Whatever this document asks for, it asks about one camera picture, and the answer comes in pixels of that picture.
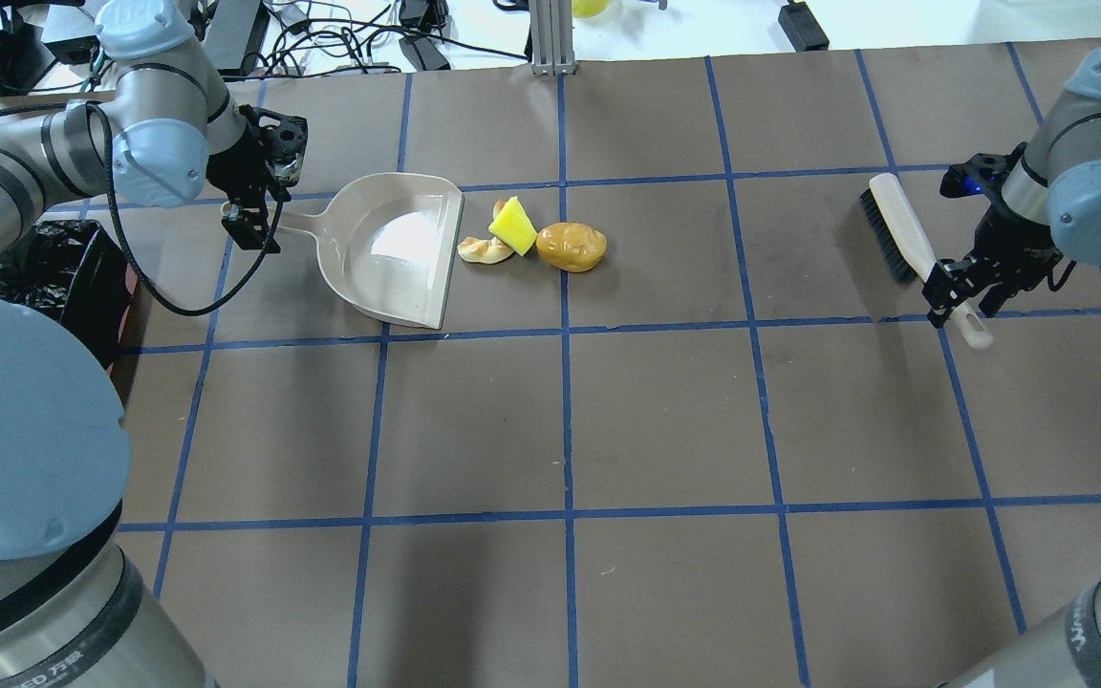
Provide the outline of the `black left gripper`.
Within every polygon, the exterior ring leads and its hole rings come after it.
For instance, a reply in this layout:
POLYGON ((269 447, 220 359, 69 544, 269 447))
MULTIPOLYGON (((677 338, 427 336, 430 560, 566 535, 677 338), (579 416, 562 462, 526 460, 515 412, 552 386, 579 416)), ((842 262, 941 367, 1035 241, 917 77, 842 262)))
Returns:
POLYGON ((299 183, 309 148, 309 121, 252 105, 233 105, 240 134, 222 152, 212 153, 206 179, 228 201, 220 207, 220 226, 241 251, 268 252, 270 230, 276 230, 290 188, 299 183), (268 209, 264 195, 272 199, 268 209))

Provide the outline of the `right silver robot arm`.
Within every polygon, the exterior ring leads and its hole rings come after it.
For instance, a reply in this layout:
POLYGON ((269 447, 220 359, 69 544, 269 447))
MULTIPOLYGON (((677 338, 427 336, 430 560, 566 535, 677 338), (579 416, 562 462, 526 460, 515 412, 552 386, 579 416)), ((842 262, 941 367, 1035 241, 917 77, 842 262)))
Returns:
MULTIPOLYGON (((940 192, 982 192, 990 209, 974 247, 936 263, 923 283, 935 326, 969 299, 995 316, 1065 258, 1101 265, 1101 47, 1076 67, 1034 139, 1006 156, 953 165, 940 192)), ((951 685, 1101 687, 1101 579, 951 685)))

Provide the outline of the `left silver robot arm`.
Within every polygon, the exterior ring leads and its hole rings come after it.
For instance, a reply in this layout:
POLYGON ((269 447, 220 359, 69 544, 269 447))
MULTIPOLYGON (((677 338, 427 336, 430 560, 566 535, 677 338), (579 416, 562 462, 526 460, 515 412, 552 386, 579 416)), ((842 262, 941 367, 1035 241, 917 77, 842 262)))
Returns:
POLYGON ((309 123, 236 103, 189 1, 97 12, 108 103, 0 110, 0 687, 214 687, 217 679, 115 543, 130 474, 108 376, 126 271, 168 312, 118 201, 226 195, 235 245, 277 252, 309 123))

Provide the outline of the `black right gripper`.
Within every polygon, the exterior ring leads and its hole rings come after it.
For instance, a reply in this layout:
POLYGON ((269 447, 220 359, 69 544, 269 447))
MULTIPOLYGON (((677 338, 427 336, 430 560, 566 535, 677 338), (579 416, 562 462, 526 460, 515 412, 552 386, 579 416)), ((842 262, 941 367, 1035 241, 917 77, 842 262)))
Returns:
POLYGON ((978 153, 956 162, 940 182, 944 199, 983 195, 990 203, 975 226, 974 245, 962 260, 937 260, 923 279, 922 295, 930 306, 930 325, 942 330, 953 310, 982 296, 982 316, 993 318, 1021 291, 1046 283, 1051 291, 1066 285, 1056 277, 1065 254, 1051 241, 1051 226, 1036 221, 1046 203, 1047 184, 1026 164, 1027 145, 1009 154, 978 153))

